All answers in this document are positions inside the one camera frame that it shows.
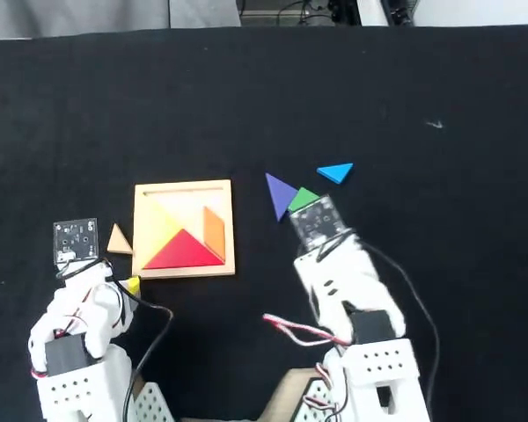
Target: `black cable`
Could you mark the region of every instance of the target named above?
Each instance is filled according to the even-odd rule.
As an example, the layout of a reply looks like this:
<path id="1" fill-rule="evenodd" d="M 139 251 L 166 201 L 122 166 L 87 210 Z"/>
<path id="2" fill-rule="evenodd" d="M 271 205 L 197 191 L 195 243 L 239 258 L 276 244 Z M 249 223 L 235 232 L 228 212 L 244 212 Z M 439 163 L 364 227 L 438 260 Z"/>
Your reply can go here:
<path id="1" fill-rule="evenodd" d="M 301 3 L 304 3 L 303 0 L 300 0 L 298 2 L 293 2 L 293 3 L 290 3 L 288 4 L 287 6 L 283 6 L 279 11 L 278 11 L 278 14 L 275 16 L 275 25 L 276 26 L 280 26 L 280 17 L 282 15 L 282 13 L 286 10 L 288 10 L 290 7 L 293 7 L 295 5 L 298 5 L 298 4 L 301 4 Z"/>
<path id="2" fill-rule="evenodd" d="M 309 16 L 306 16 L 302 21 L 300 21 L 299 24 L 305 24 L 307 23 L 307 20 L 311 18 L 327 18 L 327 19 L 333 20 L 333 17 L 329 15 L 309 15 Z"/>
<path id="3" fill-rule="evenodd" d="M 336 240 L 332 241 L 328 248 L 326 248 L 326 251 L 324 251 L 325 249 L 325 243 L 323 243 L 320 247 L 319 247 L 319 252 L 317 252 L 317 258 L 316 258 L 316 261 L 317 262 L 320 262 L 322 261 L 323 259 L 325 259 L 332 251 L 334 251 L 336 248 L 338 248 L 342 242 L 344 242 L 346 239 L 348 239 L 350 236 L 352 236 L 354 234 L 354 230 L 352 229 L 348 229 L 347 231 L 345 231 L 344 233 L 338 235 L 337 238 L 335 238 Z"/>
<path id="4" fill-rule="evenodd" d="M 114 268 L 112 267 L 112 263 L 109 262 L 106 258 L 101 259 L 103 262 L 105 262 L 111 269 L 112 273 L 114 273 Z M 131 400 L 131 394 L 133 393 L 133 386 L 135 385 L 135 382 L 137 381 L 137 377 L 141 374 L 141 370 L 143 369 L 145 363 L 149 359 L 149 357 L 152 355 L 152 352 L 155 350 L 155 348 L 158 346 L 158 343 L 164 338 L 166 333 L 168 332 L 170 328 L 170 323 L 174 319 L 174 314 L 171 310 L 169 310 L 167 307 L 161 306 L 161 305 L 155 305 L 154 303 L 150 303 L 145 301 L 144 299 L 141 299 L 140 297 L 137 297 L 133 295 L 131 292 L 129 292 L 118 280 L 113 277 L 113 282 L 115 283 L 115 286 L 120 289 L 120 291 L 126 295 L 129 299 L 139 303 L 140 305 L 143 305 L 146 308 L 156 309 L 156 310 L 162 310 L 168 315 L 168 321 L 166 321 L 166 324 L 164 328 L 160 331 L 160 333 L 155 337 L 154 340 L 152 340 L 152 343 L 150 343 L 149 348 L 144 353 L 141 360 L 139 360 L 139 363 L 137 364 L 136 368 L 131 373 L 131 381 L 129 383 L 129 387 L 127 389 L 127 393 L 125 394 L 125 400 L 123 401 L 123 420 L 128 420 L 128 410 L 129 410 L 129 401 Z"/>
<path id="5" fill-rule="evenodd" d="M 430 369 L 430 373 L 429 373 L 429 380 L 427 382 L 425 395 L 426 395 L 426 407 L 429 412 L 429 417 L 430 417 L 430 420 L 433 420 L 432 419 L 432 397 L 434 394 L 434 384 L 436 381 L 436 373 L 438 372 L 438 366 L 440 365 L 440 335 L 438 334 L 438 329 L 436 327 L 434 319 L 432 319 L 432 316 L 430 315 L 429 310 L 426 308 L 426 306 L 424 306 L 424 303 L 422 302 L 421 297 L 417 293 L 416 288 L 414 288 L 414 284 L 409 278 L 405 269 L 403 269 L 403 267 L 400 266 L 394 259 L 390 258 L 388 255 L 383 253 L 380 249 L 376 248 L 375 246 L 364 242 L 362 239 L 357 239 L 356 241 L 364 249 L 367 249 L 368 251 L 371 251 L 377 254 L 387 264 L 392 266 L 394 269 L 396 269 L 401 274 L 405 282 L 408 284 L 408 287 L 411 289 L 414 299 L 418 303 L 419 307 L 424 313 L 424 316 L 426 317 L 427 321 L 430 324 L 430 328 L 432 329 L 432 332 L 434 334 L 435 354 L 434 354 L 434 361 L 432 362 L 432 368 Z"/>
<path id="6" fill-rule="evenodd" d="M 389 26 L 395 26 L 395 21 L 393 20 L 393 15 L 391 14 L 391 6 L 387 0 L 380 0 L 381 8 L 384 11 L 385 19 L 387 19 L 387 24 Z"/>
<path id="7" fill-rule="evenodd" d="M 346 406 L 348 406 L 348 396 L 350 395 L 349 394 L 349 391 L 348 391 L 348 375 L 346 374 L 346 369 L 342 369 L 342 373 L 344 374 L 344 385 L 346 387 L 346 396 L 344 397 L 344 403 L 342 404 L 341 408 L 338 410 L 338 411 L 334 411 L 332 412 L 330 415 L 328 415 L 326 418 L 325 418 L 325 422 L 328 422 L 330 418 L 333 418 L 333 417 L 336 417 L 336 419 L 338 420 L 338 415 L 340 415 L 344 409 L 346 409 Z"/>
<path id="8" fill-rule="evenodd" d="M 88 264 L 86 264 L 85 266 L 81 266 L 81 267 L 78 268 L 77 270 L 75 270 L 75 271 L 73 271 L 73 272 L 71 272 L 71 273 L 65 274 L 65 272 L 66 272 L 67 269 L 69 268 L 69 265 L 70 265 L 71 263 L 75 262 L 75 261 L 72 261 L 72 260 L 69 259 L 69 260 L 67 261 L 67 265 L 64 266 L 64 267 L 62 268 L 62 270 L 59 271 L 59 272 L 55 275 L 55 277 L 56 277 L 57 280 L 63 280 L 63 281 L 68 280 L 68 279 L 71 279 L 72 277 L 75 277 L 75 276 L 79 275 L 80 273 L 83 273 L 84 271 L 86 271 L 86 270 L 92 268 L 93 266 L 95 266 L 96 264 L 98 264 L 98 262 L 100 262 L 100 261 L 101 261 L 100 258 L 96 258 L 96 259 L 90 261 L 90 262 L 89 262 Z"/>

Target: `wooden puzzle board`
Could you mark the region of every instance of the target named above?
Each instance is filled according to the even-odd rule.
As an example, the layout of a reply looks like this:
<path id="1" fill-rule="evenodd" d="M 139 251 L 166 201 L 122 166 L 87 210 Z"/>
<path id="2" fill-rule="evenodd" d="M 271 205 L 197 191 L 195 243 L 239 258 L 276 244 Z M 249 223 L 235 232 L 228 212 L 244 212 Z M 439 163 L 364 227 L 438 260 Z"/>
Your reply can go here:
<path id="1" fill-rule="evenodd" d="M 230 180 L 136 185 L 133 233 L 133 274 L 147 279 L 234 274 Z M 173 257 L 164 256 L 171 242 L 184 241 L 188 247 L 176 245 Z M 184 252 L 189 246 L 195 256 Z M 180 262 L 187 266 L 177 266 Z"/>

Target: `perforated white plate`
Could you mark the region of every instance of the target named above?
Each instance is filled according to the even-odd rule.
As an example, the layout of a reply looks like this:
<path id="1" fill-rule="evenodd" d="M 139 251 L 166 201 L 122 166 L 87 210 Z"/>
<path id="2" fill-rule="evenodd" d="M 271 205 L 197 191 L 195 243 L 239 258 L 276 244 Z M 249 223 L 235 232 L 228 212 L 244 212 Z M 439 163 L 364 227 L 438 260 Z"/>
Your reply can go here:
<path id="1" fill-rule="evenodd" d="M 333 402 L 330 391 L 326 387 L 325 382 L 320 378 L 311 379 L 303 395 L 317 398 L 318 400 L 322 400 L 329 404 Z M 323 422 L 331 413 L 332 411 L 330 410 L 318 411 L 317 409 L 309 407 L 304 403 L 302 397 L 291 422 Z"/>
<path id="2" fill-rule="evenodd" d="M 149 422 L 174 422 L 158 384 L 147 382 L 135 401 L 137 420 Z"/>

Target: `black tablecloth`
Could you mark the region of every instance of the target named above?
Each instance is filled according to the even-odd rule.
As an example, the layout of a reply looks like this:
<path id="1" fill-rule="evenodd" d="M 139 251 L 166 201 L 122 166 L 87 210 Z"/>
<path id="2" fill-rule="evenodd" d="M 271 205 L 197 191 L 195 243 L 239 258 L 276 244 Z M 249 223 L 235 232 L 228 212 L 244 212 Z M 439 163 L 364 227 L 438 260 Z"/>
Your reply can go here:
<path id="1" fill-rule="evenodd" d="M 343 186 L 319 165 L 355 163 Z M 178 417 L 256 418 L 310 323 L 265 171 L 330 193 L 411 274 L 442 336 L 435 421 L 528 420 L 528 28 L 196 30 L 0 42 L 0 420 L 39 420 L 29 330 L 58 285 L 52 222 L 131 236 L 134 184 L 230 178 L 237 274 L 147 281 L 172 307 L 144 370 Z M 120 277 L 126 258 L 113 258 Z M 434 343 L 399 275 L 424 385 Z M 163 320 L 118 341 L 137 363 Z"/>

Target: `wire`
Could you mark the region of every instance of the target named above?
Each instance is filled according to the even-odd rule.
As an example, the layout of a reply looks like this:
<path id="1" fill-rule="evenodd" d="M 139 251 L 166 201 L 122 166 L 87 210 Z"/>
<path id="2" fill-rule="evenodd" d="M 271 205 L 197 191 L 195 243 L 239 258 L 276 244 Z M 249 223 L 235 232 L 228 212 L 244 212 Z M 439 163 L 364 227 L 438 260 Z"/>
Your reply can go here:
<path id="1" fill-rule="evenodd" d="M 319 248 L 319 252 L 317 252 L 316 261 L 320 262 L 323 259 L 325 259 L 332 251 L 338 248 L 346 239 L 348 239 L 353 234 L 354 234 L 354 230 L 352 229 L 348 229 L 345 232 L 341 233 L 340 235 L 338 235 L 338 237 L 336 238 L 334 242 L 329 244 L 326 251 L 324 251 L 326 242 L 323 243 Z"/>
<path id="2" fill-rule="evenodd" d="M 309 16 L 304 17 L 303 20 L 299 21 L 299 24 L 300 25 L 306 24 L 308 19 L 313 19 L 313 18 L 327 18 L 331 20 L 333 19 L 333 17 L 329 15 L 309 15 Z"/>
<path id="3" fill-rule="evenodd" d="M 65 274 L 65 272 L 66 272 L 67 269 L 69 268 L 69 265 L 70 265 L 72 262 L 74 262 L 74 261 L 72 261 L 72 260 L 69 259 L 69 260 L 67 261 L 67 265 L 64 266 L 64 267 L 62 268 L 62 270 L 59 271 L 59 272 L 56 274 L 55 277 L 56 277 L 57 280 L 63 280 L 63 281 L 68 280 L 68 279 L 71 279 L 72 277 L 75 277 L 75 276 L 79 275 L 80 273 L 83 273 L 84 271 L 86 271 L 86 270 L 92 268 L 93 266 L 95 266 L 96 264 L 98 264 L 98 262 L 100 262 L 100 261 L 101 261 L 100 258 L 96 258 L 96 259 L 92 260 L 91 262 L 89 262 L 88 264 L 86 264 L 85 266 L 81 266 L 81 267 L 78 268 L 77 270 L 74 270 L 74 271 L 71 272 L 71 273 Z"/>
<path id="4" fill-rule="evenodd" d="M 320 345 L 325 345 L 325 344 L 332 343 L 332 342 L 339 344 L 339 345 L 348 346 L 347 342 L 341 340 L 340 338 L 337 338 L 330 332 L 321 330 L 319 328 L 311 327 L 310 325 L 292 323 L 291 321 L 288 321 L 287 319 L 283 319 L 283 318 L 280 318 L 279 316 L 270 315 L 270 314 L 264 314 L 262 316 L 262 319 L 264 321 L 268 321 L 269 323 L 271 323 L 276 329 L 280 330 L 281 332 L 285 333 L 289 338 L 291 338 L 291 340 L 293 340 L 294 343 L 300 346 L 303 346 L 303 347 L 320 346 Z M 318 337 L 323 338 L 323 340 L 303 341 L 300 338 L 298 338 L 290 328 L 310 332 L 311 334 L 314 334 Z"/>
<path id="5" fill-rule="evenodd" d="M 434 360 L 432 362 L 432 368 L 430 369 L 430 373 L 429 373 L 429 380 L 427 382 L 425 395 L 426 395 L 427 410 L 429 412 L 430 420 L 432 420 L 432 397 L 434 394 L 434 384 L 436 381 L 436 373 L 438 372 L 438 366 L 440 365 L 440 335 L 438 334 L 438 328 L 436 327 L 434 319 L 432 319 L 432 315 L 430 315 L 429 310 L 426 308 L 426 306 L 422 302 L 422 299 L 419 296 L 418 292 L 416 291 L 416 288 L 414 288 L 414 284 L 409 278 L 405 269 L 402 266 L 400 266 L 394 259 L 390 258 L 388 255 L 386 255 L 384 252 L 382 252 L 380 249 L 376 248 L 375 246 L 364 242 L 362 239 L 356 239 L 356 241 L 364 249 L 374 252 L 376 255 L 382 258 L 387 264 L 392 266 L 394 269 L 396 269 L 401 274 L 405 282 L 408 284 L 408 287 L 411 289 L 411 293 L 413 294 L 414 299 L 416 300 L 419 307 L 421 308 L 422 313 L 424 314 L 424 316 L 426 317 L 427 321 L 430 324 L 430 328 L 432 329 L 432 332 L 434 334 L 435 354 L 434 354 Z"/>
<path id="6" fill-rule="evenodd" d="M 112 263 L 109 262 L 106 258 L 101 259 L 106 265 L 110 267 L 112 270 L 112 274 L 114 273 L 114 268 L 112 267 Z M 151 308 L 155 310 L 161 310 L 165 312 L 168 315 L 168 321 L 166 321 L 165 326 L 160 331 L 160 333 L 155 337 L 154 340 L 152 340 L 152 343 L 150 343 L 149 348 L 147 348 L 147 351 L 144 353 L 141 360 L 139 360 L 139 363 L 131 373 L 131 381 L 129 383 L 129 387 L 127 389 L 127 393 L 125 394 L 125 400 L 123 401 L 123 420 L 128 420 L 128 411 L 129 411 L 129 401 L 131 400 L 131 394 L 133 392 L 133 386 L 135 385 L 135 382 L 137 380 L 137 377 L 141 374 L 141 370 L 143 369 L 145 363 L 149 359 L 149 357 L 152 355 L 153 351 L 157 348 L 158 344 L 162 341 L 162 339 L 165 337 L 166 333 L 170 329 L 170 325 L 172 320 L 174 319 L 174 314 L 171 310 L 169 310 L 165 306 L 161 305 L 155 305 L 154 303 L 150 303 L 145 301 L 144 299 L 141 299 L 140 297 L 137 297 L 133 295 L 131 292 L 129 292 L 118 280 L 113 277 L 113 282 L 117 288 L 120 289 L 120 291 L 126 295 L 129 299 L 139 303 L 140 305 L 143 305 L 145 308 Z"/>
<path id="7" fill-rule="evenodd" d="M 344 411 L 344 409 L 346 409 L 346 406 L 348 406 L 348 396 L 349 396 L 349 391 L 348 391 L 348 375 L 346 374 L 346 369 L 342 369 L 342 373 L 344 374 L 344 387 L 345 387 L 345 395 L 344 395 L 344 403 L 342 404 L 341 408 L 337 411 L 333 411 L 333 413 L 331 413 L 330 415 L 328 415 L 326 418 L 325 418 L 325 422 L 328 422 L 330 418 L 332 417 L 335 417 L 336 420 L 338 420 L 338 416 Z"/>
<path id="8" fill-rule="evenodd" d="M 35 379 L 35 380 L 40 380 L 41 378 L 46 378 L 47 377 L 47 372 L 37 372 L 33 367 L 30 371 L 32 377 Z"/>
<path id="9" fill-rule="evenodd" d="M 298 2 L 293 2 L 293 3 L 290 3 L 288 4 L 287 6 L 283 6 L 279 11 L 278 11 L 278 14 L 275 16 L 275 25 L 276 26 L 280 26 L 280 17 L 282 15 L 282 13 L 286 10 L 288 10 L 290 7 L 293 7 L 293 6 L 296 6 L 298 4 L 304 4 L 304 1 L 301 0 L 301 1 L 298 1 Z"/>
<path id="10" fill-rule="evenodd" d="M 323 379 L 323 382 L 326 384 L 326 387 L 328 389 L 333 388 L 333 380 L 331 379 L 331 375 L 328 373 L 325 367 L 321 363 L 315 364 L 315 371 L 320 375 L 320 377 Z"/>

